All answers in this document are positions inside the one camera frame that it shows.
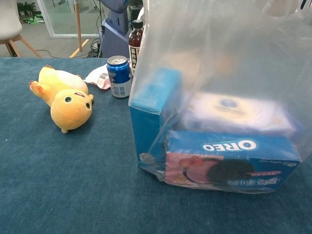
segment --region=blue carpet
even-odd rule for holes
[[[103,59],[0,59],[0,234],[308,234],[312,158],[280,190],[170,186],[137,167],[128,99],[89,85],[91,118],[61,133],[28,88],[50,64],[85,77]]]

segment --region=can lid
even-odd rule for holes
[[[143,28],[143,21],[140,19],[136,19],[136,20],[132,21],[132,26],[134,28]]]
[[[116,55],[112,56],[109,59],[107,59],[107,64],[110,65],[120,65],[127,61],[127,58],[125,56]]]

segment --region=wooden chair leg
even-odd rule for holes
[[[10,46],[9,46],[9,43],[6,43],[5,46],[6,46],[7,50],[8,50],[8,52],[9,52],[10,56],[11,56],[11,57],[14,57],[14,55],[13,55],[13,53],[12,53],[12,51],[11,51],[11,48],[10,48]]]
[[[21,36],[19,35],[19,39],[24,43],[38,58],[42,58],[40,54]]]
[[[16,48],[16,46],[15,46],[14,42],[12,41],[12,39],[9,39],[9,43],[12,46],[13,50],[15,51],[16,55],[20,58],[21,57],[20,53],[19,53],[18,49]]]

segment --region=box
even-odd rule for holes
[[[282,104],[214,93],[197,93],[180,121],[191,131],[292,137],[299,126]]]
[[[166,152],[161,128],[178,112],[181,95],[181,73],[161,68],[157,70],[131,98],[130,115],[140,166],[164,170]]]
[[[170,131],[165,181],[241,193],[277,190],[300,164],[284,136]]]

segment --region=bottle cap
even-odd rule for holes
[[[132,26],[134,28],[143,28],[143,21],[140,19],[136,19],[136,20],[132,21]]]

